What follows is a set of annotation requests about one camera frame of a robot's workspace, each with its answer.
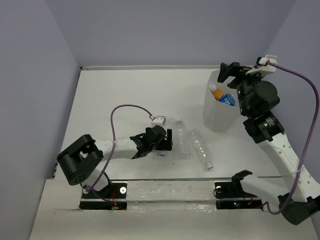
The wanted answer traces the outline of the clear bottle grey cap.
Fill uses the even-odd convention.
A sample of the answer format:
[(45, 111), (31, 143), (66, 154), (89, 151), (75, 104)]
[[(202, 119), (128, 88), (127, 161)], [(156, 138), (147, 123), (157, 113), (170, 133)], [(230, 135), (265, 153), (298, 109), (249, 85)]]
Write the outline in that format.
[(189, 158), (190, 150), (187, 129), (185, 123), (181, 119), (176, 121), (176, 149), (177, 155), (181, 160)]

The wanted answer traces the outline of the orange juice bottle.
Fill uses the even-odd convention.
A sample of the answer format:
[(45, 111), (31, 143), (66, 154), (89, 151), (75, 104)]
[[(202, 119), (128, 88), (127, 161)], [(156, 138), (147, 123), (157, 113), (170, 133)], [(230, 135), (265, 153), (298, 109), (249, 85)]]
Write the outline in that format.
[(212, 96), (217, 100), (219, 101), (222, 97), (223, 97), (223, 91), (218, 88), (215, 84), (211, 84), (209, 85), (209, 90), (212, 94)]

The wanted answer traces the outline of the clear bottle white cap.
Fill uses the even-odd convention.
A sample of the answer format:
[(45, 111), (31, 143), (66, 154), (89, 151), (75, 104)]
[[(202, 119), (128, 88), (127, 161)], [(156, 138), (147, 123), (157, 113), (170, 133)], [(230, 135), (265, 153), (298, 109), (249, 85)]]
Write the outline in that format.
[(165, 129), (171, 129), (172, 150), (163, 150), (159, 152), (160, 157), (174, 157), (176, 154), (176, 119), (173, 116), (166, 116)]

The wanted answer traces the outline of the blue label bottle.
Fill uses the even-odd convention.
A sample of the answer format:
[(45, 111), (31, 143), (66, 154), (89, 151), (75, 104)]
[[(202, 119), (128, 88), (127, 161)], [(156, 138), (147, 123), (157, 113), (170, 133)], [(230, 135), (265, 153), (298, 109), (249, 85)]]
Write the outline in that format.
[(232, 107), (236, 105), (236, 99), (230, 93), (223, 95), (218, 101)]

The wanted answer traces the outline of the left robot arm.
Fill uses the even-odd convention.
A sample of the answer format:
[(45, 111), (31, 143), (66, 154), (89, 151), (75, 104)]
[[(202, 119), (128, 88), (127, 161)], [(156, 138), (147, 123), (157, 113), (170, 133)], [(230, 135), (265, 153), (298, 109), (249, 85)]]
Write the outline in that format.
[(97, 196), (110, 194), (112, 182), (97, 166), (102, 161), (116, 159), (139, 159), (153, 151), (171, 151), (173, 131), (159, 125), (147, 127), (144, 133), (125, 139), (95, 140), (84, 134), (57, 156), (57, 162), (71, 186), (92, 187)]

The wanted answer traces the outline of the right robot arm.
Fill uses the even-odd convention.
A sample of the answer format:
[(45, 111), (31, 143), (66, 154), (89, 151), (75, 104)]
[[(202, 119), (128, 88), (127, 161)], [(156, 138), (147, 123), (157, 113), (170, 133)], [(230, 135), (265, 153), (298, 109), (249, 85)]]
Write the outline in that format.
[(229, 182), (216, 187), (214, 193), (220, 200), (244, 198), (249, 195), (260, 197), (264, 206), (278, 208), (290, 224), (299, 225), (320, 210), (320, 185), (304, 166), (304, 157), (297, 156), (289, 143), (285, 129), (272, 113), (279, 104), (277, 88), (265, 76), (279, 66), (270, 57), (262, 57), (253, 67), (238, 62), (222, 63), (217, 78), (236, 90), (240, 113), (246, 117), (244, 128), (258, 147), (268, 156), (285, 187), (265, 181), (249, 170), (232, 176)]

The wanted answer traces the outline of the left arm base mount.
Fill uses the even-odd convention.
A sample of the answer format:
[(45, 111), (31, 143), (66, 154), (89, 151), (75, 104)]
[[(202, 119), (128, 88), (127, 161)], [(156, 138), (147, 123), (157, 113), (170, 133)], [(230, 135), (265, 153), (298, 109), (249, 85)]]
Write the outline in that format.
[(114, 181), (108, 185), (107, 190), (101, 192), (86, 192), (86, 186), (82, 186), (82, 194), (79, 202), (81, 210), (107, 210), (122, 211), (127, 209), (127, 190), (128, 183), (126, 181)]

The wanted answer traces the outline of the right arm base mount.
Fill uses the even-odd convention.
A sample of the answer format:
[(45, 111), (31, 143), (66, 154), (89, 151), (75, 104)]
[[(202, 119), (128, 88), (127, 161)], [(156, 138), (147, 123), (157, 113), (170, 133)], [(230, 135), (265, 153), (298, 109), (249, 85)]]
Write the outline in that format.
[(217, 210), (253, 210), (263, 209), (261, 198), (254, 194), (232, 189), (231, 181), (214, 183), (213, 195)]

